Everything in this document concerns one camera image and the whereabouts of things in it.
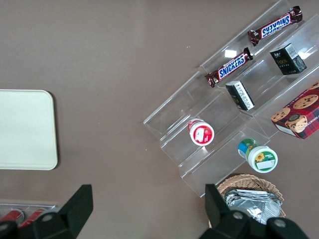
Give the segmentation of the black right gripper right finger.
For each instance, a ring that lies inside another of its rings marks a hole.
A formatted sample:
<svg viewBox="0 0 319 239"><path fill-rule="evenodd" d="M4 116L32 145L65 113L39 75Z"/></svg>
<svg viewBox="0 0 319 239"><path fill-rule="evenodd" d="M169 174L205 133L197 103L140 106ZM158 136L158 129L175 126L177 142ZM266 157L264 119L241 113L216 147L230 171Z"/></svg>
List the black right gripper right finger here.
<svg viewBox="0 0 319 239"><path fill-rule="evenodd" d="M205 210L211 224L202 239L267 239L266 226L228 208L214 184L205 186Z"/></svg>

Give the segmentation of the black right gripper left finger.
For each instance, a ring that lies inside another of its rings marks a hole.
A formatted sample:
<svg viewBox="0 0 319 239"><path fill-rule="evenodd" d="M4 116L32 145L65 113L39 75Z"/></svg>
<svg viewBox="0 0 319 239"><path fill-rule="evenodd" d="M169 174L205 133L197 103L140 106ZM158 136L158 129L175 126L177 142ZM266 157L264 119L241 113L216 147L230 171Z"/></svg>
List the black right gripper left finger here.
<svg viewBox="0 0 319 239"><path fill-rule="evenodd" d="M82 185L59 212L46 213L19 229L20 239L75 239L93 211L92 185Z"/></svg>

